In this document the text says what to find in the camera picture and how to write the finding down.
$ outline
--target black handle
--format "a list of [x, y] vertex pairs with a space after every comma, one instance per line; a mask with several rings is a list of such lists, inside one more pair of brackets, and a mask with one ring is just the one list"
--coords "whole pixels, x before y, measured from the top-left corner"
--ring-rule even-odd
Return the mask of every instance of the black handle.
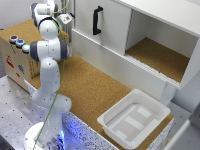
[[93, 35], [97, 35], [101, 33], [101, 30], [97, 28], [98, 24], [98, 12], [103, 11], [103, 8], [98, 6], [97, 9], [94, 10], [94, 15], [93, 15]]

